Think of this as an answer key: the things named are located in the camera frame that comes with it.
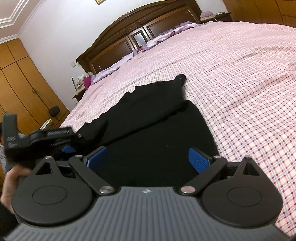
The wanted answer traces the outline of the person's left hand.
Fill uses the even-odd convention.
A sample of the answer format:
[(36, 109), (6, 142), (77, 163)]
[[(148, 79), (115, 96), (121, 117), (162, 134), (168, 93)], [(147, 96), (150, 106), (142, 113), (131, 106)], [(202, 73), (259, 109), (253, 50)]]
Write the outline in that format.
[(15, 165), (4, 179), (3, 192), (1, 195), (1, 204), (12, 214), (14, 210), (12, 208), (12, 197), (18, 187), (19, 178), (26, 177), (31, 173), (31, 169), (23, 167), (19, 164)]

